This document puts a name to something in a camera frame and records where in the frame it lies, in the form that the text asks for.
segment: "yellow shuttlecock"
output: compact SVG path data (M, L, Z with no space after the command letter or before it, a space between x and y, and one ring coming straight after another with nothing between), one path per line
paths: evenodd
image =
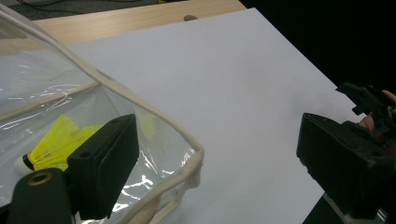
M64 171L67 157L101 127L93 125L80 129L69 117L61 115L35 149L15 161L15 171L20 175L50 167Z

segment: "transparent plastic bag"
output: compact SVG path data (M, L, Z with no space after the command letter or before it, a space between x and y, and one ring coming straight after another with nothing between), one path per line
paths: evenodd
M21 178L14 161L66 115L78 127L135 114L140 156L110 219L157 223L199 185L202 147L174 121L0 5L0 206Z

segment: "wooden table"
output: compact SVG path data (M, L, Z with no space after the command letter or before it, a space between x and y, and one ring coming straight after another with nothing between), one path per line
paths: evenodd
M204 18L243 9L246 8L238 0L189 0L47 19L35 23L61 43L69 45L182 22L186 15Z

